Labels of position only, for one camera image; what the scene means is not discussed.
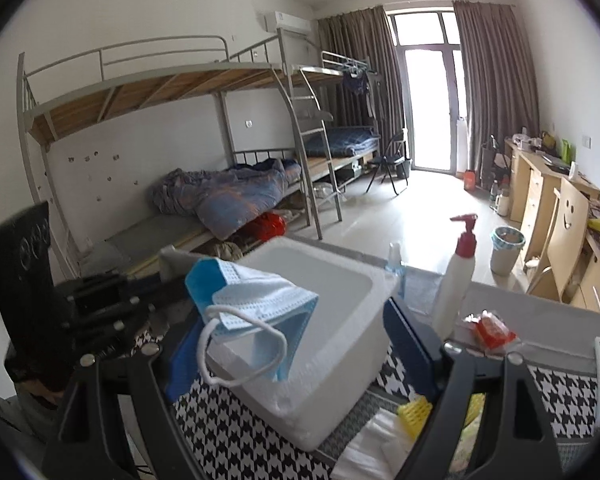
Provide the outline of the white styrofoam box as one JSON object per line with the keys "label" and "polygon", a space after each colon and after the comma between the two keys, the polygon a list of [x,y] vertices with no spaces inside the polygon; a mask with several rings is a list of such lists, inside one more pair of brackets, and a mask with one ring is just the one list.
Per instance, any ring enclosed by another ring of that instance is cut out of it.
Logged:
{"label": "white styrofoam box", "polygon": [[[320,299],[288,379],[260,377],[232,388],[248,408],[303,451],[315,450],[353,408],[384,362],[389,339],[382,307],[398,278],[382,266],[276,237],[235,262],[274,273]],[[207,350],[210,374],[233,379],[249,372],[253,338]]]}

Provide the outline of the glass balcony door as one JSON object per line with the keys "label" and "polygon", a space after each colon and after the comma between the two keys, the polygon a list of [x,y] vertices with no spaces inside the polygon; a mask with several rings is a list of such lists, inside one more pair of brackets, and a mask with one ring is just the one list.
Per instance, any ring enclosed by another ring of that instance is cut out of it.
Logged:
{"label": "glass balcony door", "polygon": [[466,115],[460,30],[450,8],[390,11],[408,147],[415,168],[458,170],[458,128]]}

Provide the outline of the black folding chair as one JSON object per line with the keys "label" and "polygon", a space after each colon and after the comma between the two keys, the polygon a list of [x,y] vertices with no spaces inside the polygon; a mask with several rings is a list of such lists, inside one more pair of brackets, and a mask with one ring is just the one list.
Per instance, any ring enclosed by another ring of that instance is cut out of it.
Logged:
{"label": "black folding chair", "polygon": [[407,155],[405,134],[401,132],[392,136],[382,152],[374,156],[367,163],[367,168],[370,170],[372,176],[368,181],[366,193],[370,192],[370,188],[381,172],[381,183],[389,179],[393,193],[399,195],[400,192],[396,188],[396,181],[402,179],[404,184],[408,185],[408,178],[411,172],[411,159]]}

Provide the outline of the yellow foam net sleeve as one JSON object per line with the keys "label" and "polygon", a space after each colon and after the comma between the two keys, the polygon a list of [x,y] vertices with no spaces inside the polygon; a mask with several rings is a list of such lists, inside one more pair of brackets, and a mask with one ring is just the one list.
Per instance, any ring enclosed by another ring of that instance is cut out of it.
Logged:
{"label": "yellow foam net sleeve", "polygon": [[[470,398],[464,427],[468,427],[481,414],[486,396],[483,393],[473,394]],[[400,422],[406,434],[416,441],[424,429],[429,415],[432,412],[432,404],[423,396],[413,401],[402,404],[396,410]]]}

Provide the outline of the near metal bunk bed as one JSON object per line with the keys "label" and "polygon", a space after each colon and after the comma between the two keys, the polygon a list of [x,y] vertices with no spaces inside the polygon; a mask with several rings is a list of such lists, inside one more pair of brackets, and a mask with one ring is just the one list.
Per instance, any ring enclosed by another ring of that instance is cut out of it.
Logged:
{"label": "near metal bunk bed", "polygon": [[283,35],[230,52],[204,35],[175,65],[143,41],[127,55],[113,44],[17,72],[17,122],[36,202],[50,206],[50,244],[62,272],[82,278],[146,275],[172,245],[193,250],[215,238],[196,218],[160,214],[148,188],[174,169],[222,171],[269,158],[292,159],[300,181],[292,212],[318,226],[313,185],[324,158],[306,139],[324,132],[314,89],[340,81],[322,61],[292,62]]}

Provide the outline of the long wooden desk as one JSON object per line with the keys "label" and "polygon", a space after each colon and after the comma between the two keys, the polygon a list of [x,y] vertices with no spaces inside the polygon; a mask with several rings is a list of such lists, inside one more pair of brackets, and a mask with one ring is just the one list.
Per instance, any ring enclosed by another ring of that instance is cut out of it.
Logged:
{"label": "long wooden desk", "polygon": [[530,295],[600,313],[600,189],[555,171],[511,140],[509,218],[526,238],[519,262]]}

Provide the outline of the blue spray bottle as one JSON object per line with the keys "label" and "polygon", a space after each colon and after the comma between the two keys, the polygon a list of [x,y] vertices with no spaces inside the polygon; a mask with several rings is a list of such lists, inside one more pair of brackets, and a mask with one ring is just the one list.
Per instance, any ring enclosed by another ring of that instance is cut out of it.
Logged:
{"label": "blue spray bottle", "polygon": [[405,290],[405,266],[402,260],[402,247],[400,242],[391,242],[389,244],[386,270],[398,278],[396,296],[403,299]]}

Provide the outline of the white lotion pump bottle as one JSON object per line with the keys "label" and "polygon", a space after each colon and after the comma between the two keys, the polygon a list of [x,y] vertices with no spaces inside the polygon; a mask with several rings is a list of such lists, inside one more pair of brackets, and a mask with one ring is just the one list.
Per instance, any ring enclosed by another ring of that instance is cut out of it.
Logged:
{"label": "white lotion pump bottle", "polygon": [[454,332],[458,312],[475,271],[477,239],[474,229],[477,219],[476,214],[451,218],[451,221],[463,222],[465,229],[442,276],[431,311],[431,326],[442,340],[447,340]]}

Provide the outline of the blue plaid quilt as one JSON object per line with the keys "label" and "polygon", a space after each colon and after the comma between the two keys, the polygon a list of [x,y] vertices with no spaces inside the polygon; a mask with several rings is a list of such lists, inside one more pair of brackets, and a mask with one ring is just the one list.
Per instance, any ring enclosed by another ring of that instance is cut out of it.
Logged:
{"label": "blue plaid quilt", "polygon": [[160,214],[196,218],[215,238],[226,240],[274,209],[302,169],[292,159],[269,158],[222,171],[174,169],[148,188]]}

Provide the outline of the white foam sheets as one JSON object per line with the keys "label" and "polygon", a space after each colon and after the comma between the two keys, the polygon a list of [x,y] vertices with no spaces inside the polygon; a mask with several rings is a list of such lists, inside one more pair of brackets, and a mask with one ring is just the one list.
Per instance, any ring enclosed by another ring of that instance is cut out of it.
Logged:
{"label": "white foam sheets", "polygon": [[414,443],[400,417],[381,408],[346,446],[330,478],[394,479]]}

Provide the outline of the orange container by door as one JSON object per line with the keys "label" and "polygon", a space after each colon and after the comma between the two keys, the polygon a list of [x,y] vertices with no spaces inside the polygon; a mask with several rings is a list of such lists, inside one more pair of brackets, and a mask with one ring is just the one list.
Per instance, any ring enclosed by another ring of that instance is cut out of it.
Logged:
{"label": "orange container by door", "polygon": [[463,186],[467,192],[474,192],[476,188],[476,174],[471,170],[466,170],[463,174]]}

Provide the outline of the wooden smiley face chair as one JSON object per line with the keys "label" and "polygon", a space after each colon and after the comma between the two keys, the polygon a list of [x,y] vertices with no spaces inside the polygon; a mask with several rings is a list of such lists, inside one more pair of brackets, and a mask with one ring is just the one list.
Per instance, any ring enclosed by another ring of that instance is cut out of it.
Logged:
{"label": "wooden smiley face chair", "polygon": [[590,201],[570,180],[562,178],[553,227],[527,289],[528,295],[558,302],[564,300],[581,257],[589,213]]}

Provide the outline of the blue surgical face mask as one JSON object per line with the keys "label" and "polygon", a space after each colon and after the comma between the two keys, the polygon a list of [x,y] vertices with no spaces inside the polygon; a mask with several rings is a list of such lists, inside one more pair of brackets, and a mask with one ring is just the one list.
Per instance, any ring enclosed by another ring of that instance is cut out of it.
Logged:
{"label": "blue surgical face mask", "polygon": [[[218,258],[203,258],[184,280],[201,318],[196,359],[204,382],[227,389],[260,377],[288,379],[320,296],[281,276]],[[249,372],[233,379],[210,374],[209,344],[251,336]]]}

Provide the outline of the right brown curtain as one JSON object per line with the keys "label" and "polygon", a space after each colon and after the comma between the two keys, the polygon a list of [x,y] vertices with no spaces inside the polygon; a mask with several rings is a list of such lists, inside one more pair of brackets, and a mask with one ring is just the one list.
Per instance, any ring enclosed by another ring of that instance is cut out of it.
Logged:
{"label": "right brown curtain", "polygon": [[538,87],[531,50],[512,6],[453,2],[463,55],[469,130],[469,167],[483,173],[490,138],[503,142],[540,134]]}

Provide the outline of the red bag under bed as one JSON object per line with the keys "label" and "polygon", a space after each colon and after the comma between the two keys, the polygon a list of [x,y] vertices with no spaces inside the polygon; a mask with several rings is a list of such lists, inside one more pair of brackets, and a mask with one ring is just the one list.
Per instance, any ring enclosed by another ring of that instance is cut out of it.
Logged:
{"label": "red bag under bed", "polygon": [[258,218],[247,223],[242,228],[242,234],[267,242],[273,237],[284,236],[287,231],[286,220],[272,211],[260,214]]}

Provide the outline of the red snack packet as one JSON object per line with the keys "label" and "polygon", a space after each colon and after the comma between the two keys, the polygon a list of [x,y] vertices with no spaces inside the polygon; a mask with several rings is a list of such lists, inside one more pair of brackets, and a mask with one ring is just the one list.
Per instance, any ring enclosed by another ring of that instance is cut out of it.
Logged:
{"label": "red snack packet", "polygon": [[504,354],[519,341],[518,335],[494,312],[482,310],[463,318],[484,353]]}

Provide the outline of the waste bin with blue liner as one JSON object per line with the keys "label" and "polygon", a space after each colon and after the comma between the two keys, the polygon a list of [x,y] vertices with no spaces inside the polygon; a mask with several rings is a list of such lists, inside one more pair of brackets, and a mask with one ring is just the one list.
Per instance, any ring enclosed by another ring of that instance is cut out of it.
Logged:
{"label": "waste bin with blue liner", "polygon": [[507,276],[526,244],[524,234],[511,226],[499,226],[492,234],[492,244],[491,271],[498,276]]}

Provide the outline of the white air conditioner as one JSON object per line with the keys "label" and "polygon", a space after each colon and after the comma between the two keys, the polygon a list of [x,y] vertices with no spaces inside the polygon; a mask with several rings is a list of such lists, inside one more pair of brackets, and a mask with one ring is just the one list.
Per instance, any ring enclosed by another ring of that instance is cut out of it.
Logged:
{"label": "white air conditioner", "polygon": [[312,32],[312,25],[309,20],[284,12],[274,11],[267,13],[264,16],[264,20],[268,32],[284,30],[285,32],[292,32],[293,34],[302,36],[309,36]]}

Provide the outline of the brown curtain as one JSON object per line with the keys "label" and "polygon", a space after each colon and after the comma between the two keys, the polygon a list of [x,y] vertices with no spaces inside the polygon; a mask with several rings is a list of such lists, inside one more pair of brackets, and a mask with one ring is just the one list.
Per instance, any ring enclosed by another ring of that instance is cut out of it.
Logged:
{"label": "brown curtain", "polygon": [[343,81],[325,93],[335,124],[372,127],[384,149],[404,128],[398,57],[385,8],[321,18],[317,32],[325,60],[343,71]]}
{"label": "brown curtain", "polygon": [[463,55],[469,130],[469,167],[483,173],[490,138],[503,142],[540,134],[538,87],[531,50],[512,6],[453,2]]}

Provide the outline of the left brown curtain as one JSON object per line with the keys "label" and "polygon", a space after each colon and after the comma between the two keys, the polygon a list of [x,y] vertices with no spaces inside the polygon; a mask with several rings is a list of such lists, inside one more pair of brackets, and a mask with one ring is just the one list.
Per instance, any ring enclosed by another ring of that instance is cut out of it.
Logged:
{"label": "left brown curtain", "polygon": [[385,8],[321,18],[317,32],[325,60],[343,71],[343,81],[325,93],[335,124],[372,127],[384,149],[404,128],[398,57]]}

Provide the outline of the houndstooth tablecloth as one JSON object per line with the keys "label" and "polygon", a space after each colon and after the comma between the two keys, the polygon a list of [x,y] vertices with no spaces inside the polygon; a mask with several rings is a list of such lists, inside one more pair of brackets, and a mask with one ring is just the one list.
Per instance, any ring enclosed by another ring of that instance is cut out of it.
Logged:
{"label": "houndstooth tablecloth", "polygon": [[[318,245],[372,266],[384,262],[360,252]],[[516,350],[529,363],[550,416],[554,435],[567,444],[592,437],[595,388],[594,339],[600,314],[521,292],[472,283],[463,314],[493,309],[519,336]],[[313,451],[303,451],[242,402],[233,391],[195,380],[168,405],[178,442],[205,479],[324,479],[355,431],[378,408],[407,395],[404,367],[388,345],[374,380],[344,419]]]}

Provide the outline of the green tissue packet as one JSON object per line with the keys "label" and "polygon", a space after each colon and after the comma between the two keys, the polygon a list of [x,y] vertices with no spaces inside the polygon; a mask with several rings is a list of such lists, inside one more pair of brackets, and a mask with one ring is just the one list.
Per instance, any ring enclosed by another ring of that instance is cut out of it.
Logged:
{"label": "green tissue packet", "polygon": [[450,474],[461,474],[469,465],[472,451],[476,445],[478,431],[480,429],[482,414],[479,414],[460,434],[451,465]]}

